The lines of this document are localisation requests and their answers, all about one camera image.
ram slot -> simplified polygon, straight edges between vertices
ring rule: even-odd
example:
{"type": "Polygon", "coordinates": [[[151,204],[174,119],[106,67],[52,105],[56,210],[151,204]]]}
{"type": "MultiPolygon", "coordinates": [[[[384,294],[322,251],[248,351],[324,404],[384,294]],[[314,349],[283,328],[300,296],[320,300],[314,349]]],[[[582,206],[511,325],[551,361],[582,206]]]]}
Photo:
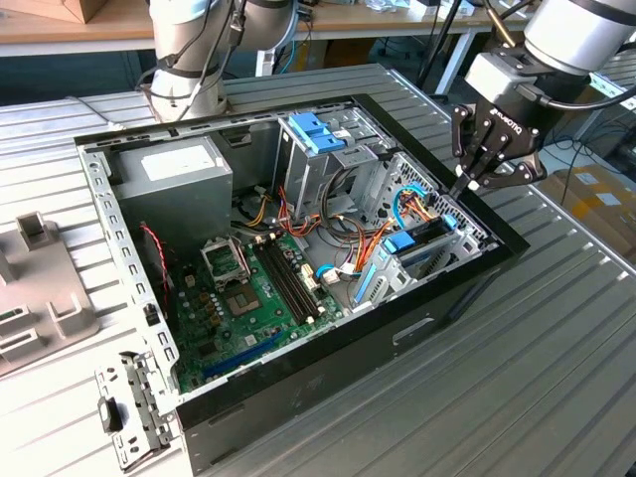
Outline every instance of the ram slot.
{"type": "Polygon", "coordinates": [[[305,323],[305,321],[307,321],[307,314],[303,311],[303,308],[299,306],[297,301],[294,299],[293,291],[290,290],[290,288],[287,286],[287,283],[285,282],[286,277],[285,276],[281,277],[281,275],[278,273],[276,269],[276,266],[271,260],[271,257],[263,248],[256,247],[254,249],[254,254],[256,255],[256,258],[258,258],[258,261],[260,261],[262,266],[264,266],[265,271],[267,272],[267,276],[272,281],[274,287],[276,288],[276,290],[282,297],[283,301],[289,308],[289,311],[291,312],[294,318],[294,321],[298,325],[302,325],[303,323],[305,323]]]}
{"type": "Polygon", "coordinates": [[[289,284],[293,287],[294,292],[296,293],[294,296],[297,300],[302,304],[304,311],[307,313],[307,316],[318,316],[318,308],[314,303],[313,298],[309,295],[309,292],[305,288],[298,278],[296,272],[291,268],[289,262],[285,259],[282,250],[278,247],[278,245],[273,242],[270,245],[271,256],[274,259],[274,262],[278,266],[278,271],[282,273],[283,276],[287,277],[289,284]]]}

blue pcie slot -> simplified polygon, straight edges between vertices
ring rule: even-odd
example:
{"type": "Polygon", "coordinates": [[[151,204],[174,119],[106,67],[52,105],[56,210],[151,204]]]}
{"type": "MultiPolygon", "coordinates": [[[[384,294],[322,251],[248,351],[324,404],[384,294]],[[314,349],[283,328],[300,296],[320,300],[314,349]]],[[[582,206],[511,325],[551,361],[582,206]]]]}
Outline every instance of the blue pcie slot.
{"type": "Polygon", "coordinates": [[[227,358],[220,363],[208,366],[207,368],[203,369],[204,377],[211,378],[214,375],[221,375],[224,372],[237,367],[238,365],[242,365],[243,363],[253,360],[254,358],[262,355],[265,351],[273,348],[273,346],[276,344],[276,341],[278,340],[278,338],[280,338],[281,335],[282,331],[270,336],[265,341],[262,341],[245,351],[241,351],[231,358],[227,358]]]}

cardboard box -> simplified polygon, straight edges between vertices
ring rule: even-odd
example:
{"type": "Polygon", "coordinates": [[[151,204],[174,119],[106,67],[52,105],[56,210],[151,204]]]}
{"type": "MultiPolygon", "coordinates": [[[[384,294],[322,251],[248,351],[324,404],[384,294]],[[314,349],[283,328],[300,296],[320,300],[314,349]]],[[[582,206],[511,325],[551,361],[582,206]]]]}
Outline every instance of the cardboard box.
{"type": "MultiPolygon", "coordinates": [[[[556,171],[539,188],[560,202],[567,177],[556,171]]],[[[601,240],[636,263],[636,193],[600,166],[572,169],[563,206],[601,240]]]]}
{"type": "Polygon", "coordinates": [[[88,23],[107,0],[0,0],[0,9],[88,23]]]}

blue drive bracket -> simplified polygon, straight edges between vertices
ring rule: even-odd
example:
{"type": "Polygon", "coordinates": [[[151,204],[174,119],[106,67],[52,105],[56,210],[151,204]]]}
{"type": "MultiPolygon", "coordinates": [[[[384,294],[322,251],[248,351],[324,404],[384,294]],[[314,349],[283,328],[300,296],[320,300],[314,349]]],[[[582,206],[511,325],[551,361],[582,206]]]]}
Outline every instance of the blue drive bracket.
{"type": "Polygon", "coordinates": [[[345,141],[334,136],[327,123],[318,119],[313,112],[290,115],[289,125],[316,154],[336,151],[346,146],[345,141]]]}

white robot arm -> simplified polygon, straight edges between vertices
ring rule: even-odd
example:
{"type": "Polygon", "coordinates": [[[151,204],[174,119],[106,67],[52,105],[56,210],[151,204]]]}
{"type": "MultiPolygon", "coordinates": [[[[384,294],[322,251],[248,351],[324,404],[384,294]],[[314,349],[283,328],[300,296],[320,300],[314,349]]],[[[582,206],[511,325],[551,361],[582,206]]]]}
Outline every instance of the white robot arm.
{"type": "Polygon", "coordinates": [[[289,42],[296,9],[297,0],[151,0],[158,68],[147,92],[157,114],[174,121],[223,112],[220,79],[234,50],[289,42]]]}

